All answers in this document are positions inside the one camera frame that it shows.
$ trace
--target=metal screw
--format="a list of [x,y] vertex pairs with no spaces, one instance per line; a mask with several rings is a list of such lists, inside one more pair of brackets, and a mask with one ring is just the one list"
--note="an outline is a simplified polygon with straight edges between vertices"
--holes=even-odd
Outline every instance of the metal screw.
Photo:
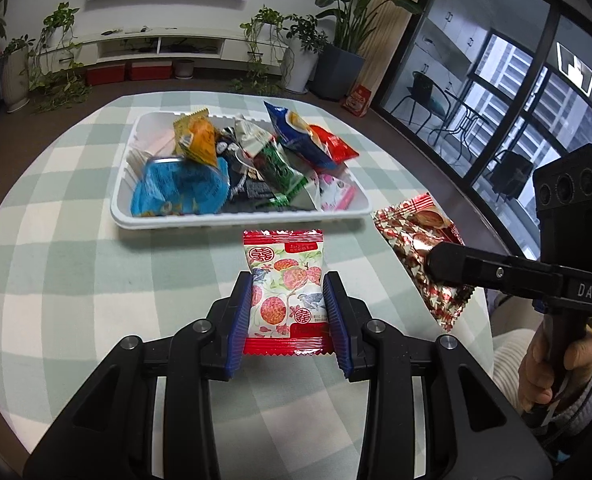
[[375,332],[376,334],[385,331],[385,322],[381,321],[380,319],[372,319],[371,321],[367,322],[367,330],[370,332]]
[[444,335],[441,337],[441,345],[447,350],[453,350],[458,346],[458,340],[452,335]]
[[209,319],[199,319],[191,327],[199,334],[204,334],[211,330],[211,321]]
[[121,339],[121,348],[125,350],[134,350],[138,346],[138,338],[135,335],[128,335]]

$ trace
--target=camera lens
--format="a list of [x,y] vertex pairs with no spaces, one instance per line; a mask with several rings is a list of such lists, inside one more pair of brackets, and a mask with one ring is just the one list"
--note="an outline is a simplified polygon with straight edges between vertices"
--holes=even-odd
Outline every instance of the camera lens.
[[538,198],[540,199],[540,203],[542,205],[547,205],[551,200],[551,189],[547,184],[543,184],[540,186],[540,191],[538,192]]
[[563,204],[567,204],[571,201],[573,197],[573,182],[569,175],[564,174],[558,178],[556,194],[558,195],[558,200]]
[[587,196],[592,194],[592,171],[589,168],[580,174],[580,189]]

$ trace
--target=black cable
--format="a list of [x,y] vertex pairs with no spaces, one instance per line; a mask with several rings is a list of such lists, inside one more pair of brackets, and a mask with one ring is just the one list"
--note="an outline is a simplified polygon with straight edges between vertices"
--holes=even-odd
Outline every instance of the black cable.
[[584,400],[580,404],[580,407],[578,408],[578,410],[576,410],[576,412],[572,415],[572,417],[569,420],[567,420],[567,422],[562,425],[562,428],[560,428],[558,431],[556,431],[552,436],[550,436],[550,437],[546,438],[545,440],[543,440],[543,443],[542,443],[542,447],[543,448],[546,447],[546,446],[550,446],[551,443],[553,443],[553,441],[556,440],[556,438],[558,438],[559,436],[561,436],[569,428],[569,426],[571,425],[571,423],[578,417],[578,415],[580,415],[580,412],[585,407],[585,405],[588,402],[589,397],[591,397],[591,395],[592,395],[592,384],[591,384],[591,388],[589,389],[589,393],[584,398]]

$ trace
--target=human hand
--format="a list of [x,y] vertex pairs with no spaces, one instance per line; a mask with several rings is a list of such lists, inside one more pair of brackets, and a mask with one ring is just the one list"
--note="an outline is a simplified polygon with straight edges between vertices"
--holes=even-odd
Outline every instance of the human hand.
[[[553,397],[554,370],[545,361],[549,341],[540,325],[527,349],[527,354],[518,368],[518,402],[529,412],[534,404],[547,404]],[[558,410],[571,405],[585,389],[592,377],[592,330],[588,329],[583,339],[574,341],[564,353],[564,368],[572,370],[564,399]]]

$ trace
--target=round table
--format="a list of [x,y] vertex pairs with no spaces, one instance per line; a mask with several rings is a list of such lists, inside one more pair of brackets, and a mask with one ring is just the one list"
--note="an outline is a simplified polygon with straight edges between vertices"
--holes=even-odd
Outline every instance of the round table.
[[[349,166],[375,208],[425,192],[389,154],[326,111],[267,100],[294,109],[358,150],[361,156]],[[124,335],[144,340],[173,335],[228,296],[238,273],[247,269],[241,227],[128,232],[109,213],[134,121],[150,111],[205,106],[213,114],[267,119],[263,99],[255,96],[125,96],[58,138],[0,207],[0,411],[28,450]],[[314,225],[281,225],[307,226]],[[432,340],[442,333],[369,218],[316,226],[325,234],[325,270],[340,272],[348,294],[364,300],[374,317],[415,337]],[[490,373],[492,340],[481,290],[452,334]],[[233,381],[211,383],[222,477],[355,478],[367,387],[345,381],[333,355],[245,356]],[[153,444],[153,472],[159,475],[162,399],[159,388]],[[422,474],[421,412],[416,429],[417,474]]]

